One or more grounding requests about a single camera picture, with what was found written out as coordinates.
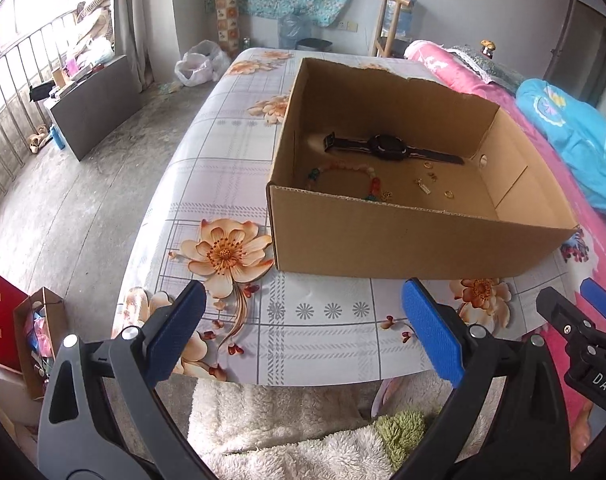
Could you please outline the pink strap smart watch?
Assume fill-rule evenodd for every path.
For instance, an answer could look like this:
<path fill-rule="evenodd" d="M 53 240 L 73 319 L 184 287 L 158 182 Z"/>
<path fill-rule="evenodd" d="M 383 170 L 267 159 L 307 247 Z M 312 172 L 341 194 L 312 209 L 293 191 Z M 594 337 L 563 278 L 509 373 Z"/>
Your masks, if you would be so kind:
<path fill-rule="evenodd" d="M 368 140 L 339 138 L 334 132 L 324 137 L 324 150 L 358 152 L 374 156 L 382 160 L 400 162 L 405 159 L 422 159 L 428 162 L 446 162 L 446 164 L 463 165 L 462 157 L 425 150 L 424 148 L 413 148 L 402 139 L 390 134 L 377 134 Z"/>

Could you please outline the pink fleece blanket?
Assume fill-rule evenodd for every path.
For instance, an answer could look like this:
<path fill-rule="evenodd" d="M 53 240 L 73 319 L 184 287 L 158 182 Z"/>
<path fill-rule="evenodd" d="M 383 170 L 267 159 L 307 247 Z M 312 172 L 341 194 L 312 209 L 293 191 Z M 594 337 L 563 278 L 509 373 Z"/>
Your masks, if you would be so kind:
<path fill-rule="evenodd" d="M 539 330 L 564 374 L 564 339 L 537 313 L 536 297 L 552 287 L 575 299 L 584 278 L 606 289 L 606 225 L 506 90 L 426 40 L 410 44 L 405 58 L 432 79 L 397 76 L 404 140 L 464 164 L 414 160 L 399 170 L 394 195 L 403 208 L 394 226 L 411 250 L 402 269 L 492 335 L 518 339 Z"/>

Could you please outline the brown paper bag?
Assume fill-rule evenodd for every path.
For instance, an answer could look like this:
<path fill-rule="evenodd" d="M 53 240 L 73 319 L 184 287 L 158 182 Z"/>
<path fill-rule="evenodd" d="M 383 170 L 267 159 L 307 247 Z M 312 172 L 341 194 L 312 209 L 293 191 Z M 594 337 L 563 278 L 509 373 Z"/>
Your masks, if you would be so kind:
<path fill-rule="evenodd" d="M 28 394 L 33 400 L 41 400 L 62 340 L 70 333 L 64 301 L 41 287 L 13 310 L 13 325 Z"/>

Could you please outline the white fluffy robe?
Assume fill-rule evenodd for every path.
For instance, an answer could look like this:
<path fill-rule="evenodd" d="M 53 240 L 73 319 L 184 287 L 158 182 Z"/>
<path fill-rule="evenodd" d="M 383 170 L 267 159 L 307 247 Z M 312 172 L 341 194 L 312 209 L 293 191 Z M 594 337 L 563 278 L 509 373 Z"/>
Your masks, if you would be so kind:
<path fill-rule="evenodd" d="M 384 382 L 379 414 L 356 386 L 196 383 L 188 442 L 219 479 L 388 479 L 418 447 L 452 386 L 428 370 Z"/>

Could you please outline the red gift bag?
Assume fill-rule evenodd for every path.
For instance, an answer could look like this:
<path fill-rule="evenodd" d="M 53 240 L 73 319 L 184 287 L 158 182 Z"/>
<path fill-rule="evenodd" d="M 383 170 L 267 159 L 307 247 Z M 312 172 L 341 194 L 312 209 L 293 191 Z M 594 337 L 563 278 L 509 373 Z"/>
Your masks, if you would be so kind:
<path fill-rule="evenodd" d="M 15 373 L 21 371 L 21 364 L 15 340 L 13 311 L 26 298 L 26 292 L 0 275 L 0 366 Z"/>

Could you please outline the blue pillow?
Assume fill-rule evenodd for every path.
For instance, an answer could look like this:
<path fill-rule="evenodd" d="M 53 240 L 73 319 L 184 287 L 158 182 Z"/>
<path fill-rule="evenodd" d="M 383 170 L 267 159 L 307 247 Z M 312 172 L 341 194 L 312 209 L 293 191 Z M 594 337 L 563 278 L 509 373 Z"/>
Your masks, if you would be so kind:
<path fill-rule="evenodd" d="M 516 106 L 571 171 L 588 204 L 606 216 L 606 118 L 535 78 L 519 85 Z"/>

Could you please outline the floral bed sheet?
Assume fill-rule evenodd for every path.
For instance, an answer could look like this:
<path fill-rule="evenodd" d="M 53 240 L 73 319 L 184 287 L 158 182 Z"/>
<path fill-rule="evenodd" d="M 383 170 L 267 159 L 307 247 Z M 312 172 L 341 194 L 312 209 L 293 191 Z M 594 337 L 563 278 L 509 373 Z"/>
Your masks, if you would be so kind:
<path fill-rule="evenodd" d="M 501 337 L 539 326 L 577 226 L 497 104 L 416 61 L 254 48 L 170 160 L 123 286 L 207 283 L 205 359 L 233 382 L 357 384 L 430 366 L 408 278 Z"/>

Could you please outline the brown cardboard box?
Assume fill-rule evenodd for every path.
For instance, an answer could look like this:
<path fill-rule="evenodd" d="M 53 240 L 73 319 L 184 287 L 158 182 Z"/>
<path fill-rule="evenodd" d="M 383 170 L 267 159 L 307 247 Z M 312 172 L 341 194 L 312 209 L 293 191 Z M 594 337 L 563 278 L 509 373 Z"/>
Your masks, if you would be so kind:
<path fill-rule="evenodd" d="M 436 82 L 304 58 L 266 188 L 278 269 L 510 278 L 578 223 L 499 105 Z"/>

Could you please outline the mushroom figurine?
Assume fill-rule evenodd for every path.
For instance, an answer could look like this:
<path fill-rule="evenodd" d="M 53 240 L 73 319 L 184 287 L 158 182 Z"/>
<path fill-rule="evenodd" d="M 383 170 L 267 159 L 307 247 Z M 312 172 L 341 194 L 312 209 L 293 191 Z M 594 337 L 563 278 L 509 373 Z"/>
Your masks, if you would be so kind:
<path fill-rule="evenodd" d="M 493 43 L 493 41 L 490 41 L 488 39 L 483 39 L 480 42 L 481 45 L 481 54 L 485 55 L 486 58 L 493 58 L 494 57 L 494 52 L 496 50 L 496 44 Z"/>

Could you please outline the grey cabinet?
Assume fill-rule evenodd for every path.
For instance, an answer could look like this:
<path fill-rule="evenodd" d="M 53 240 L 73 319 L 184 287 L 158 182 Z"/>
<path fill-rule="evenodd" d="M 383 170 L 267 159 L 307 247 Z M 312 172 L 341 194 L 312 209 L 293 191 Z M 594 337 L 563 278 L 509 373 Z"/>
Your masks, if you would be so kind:
<path fill-rule="evenodd" d="M 141 104 L 125 55 L 114 58 L 62 98 L 45 100 L 53 123 L 79 162 L 136 114 Z"/>

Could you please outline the wooden crutch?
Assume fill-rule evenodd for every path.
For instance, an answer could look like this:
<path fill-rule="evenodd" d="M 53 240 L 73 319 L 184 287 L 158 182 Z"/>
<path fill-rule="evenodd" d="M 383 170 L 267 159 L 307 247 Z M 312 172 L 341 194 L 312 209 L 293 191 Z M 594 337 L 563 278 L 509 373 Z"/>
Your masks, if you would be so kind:
<path fill-rule="evenodd" d="M 370 54 L 377 58 L 403 58 L 411 42 L 411 22 L 417 0 L 380 0 Z"/>

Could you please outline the white plastic bag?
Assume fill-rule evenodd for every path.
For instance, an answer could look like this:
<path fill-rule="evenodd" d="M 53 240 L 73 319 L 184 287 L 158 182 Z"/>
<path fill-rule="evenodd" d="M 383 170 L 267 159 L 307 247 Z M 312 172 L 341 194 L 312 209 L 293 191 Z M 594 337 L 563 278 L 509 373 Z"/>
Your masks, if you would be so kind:
<path fill-rule="evenodd" d="M 216 42 L 203 40 L 190 48 L 175 65 L 175 75 L 185 87 L 196 87 L 225 75 L 231 65 L 229 55 Z"/>

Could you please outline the clear water jug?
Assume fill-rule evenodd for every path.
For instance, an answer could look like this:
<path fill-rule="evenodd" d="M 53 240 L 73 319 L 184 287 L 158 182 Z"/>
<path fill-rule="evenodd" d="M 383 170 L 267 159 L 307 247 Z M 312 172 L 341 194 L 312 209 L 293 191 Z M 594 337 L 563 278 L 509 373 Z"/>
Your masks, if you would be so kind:
<path fill-rule="evenodd" d="M 312 24 L 305 14 L 289 13 L 278 18 L 278 47 L 295 50 L 297 44 L 312 36 Z"/>

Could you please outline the patterned cardboard column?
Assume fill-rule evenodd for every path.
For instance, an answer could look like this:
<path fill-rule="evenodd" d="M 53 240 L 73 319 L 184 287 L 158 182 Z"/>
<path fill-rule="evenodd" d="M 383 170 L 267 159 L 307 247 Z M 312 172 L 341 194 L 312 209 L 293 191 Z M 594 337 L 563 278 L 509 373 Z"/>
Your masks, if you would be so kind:
<path fill-rule="evenodd" d="M 230 58 L 240 51 L 239 0 L 215 0 L 217 41 Z"/>

